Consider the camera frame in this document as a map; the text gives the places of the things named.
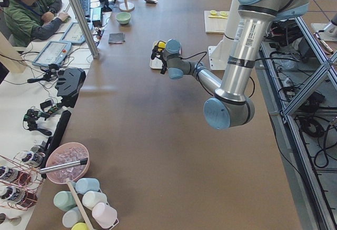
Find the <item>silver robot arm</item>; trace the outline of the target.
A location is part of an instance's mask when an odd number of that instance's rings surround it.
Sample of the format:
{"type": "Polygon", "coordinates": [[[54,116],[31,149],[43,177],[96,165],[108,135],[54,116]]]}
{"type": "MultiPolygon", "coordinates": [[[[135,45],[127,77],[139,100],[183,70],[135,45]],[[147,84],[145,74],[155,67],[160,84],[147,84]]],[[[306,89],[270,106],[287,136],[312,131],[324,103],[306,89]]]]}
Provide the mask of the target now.
{"type": "Polygon", "coordinates": [[[273,21],[302,16],[309,0],[238,0],[240,20],[229,52],[222,79],[219,79],[199,62],[180,56],[181,43],[170,39],[165,47],[155,45],[151,58],[162,62],[161,74],[171,79],[192,75],[212,93],[203,107],[207,123],[214,129],[227,129],[248,123],[255,108],[245,88],[255,65],[263,37],[273,21]]]}

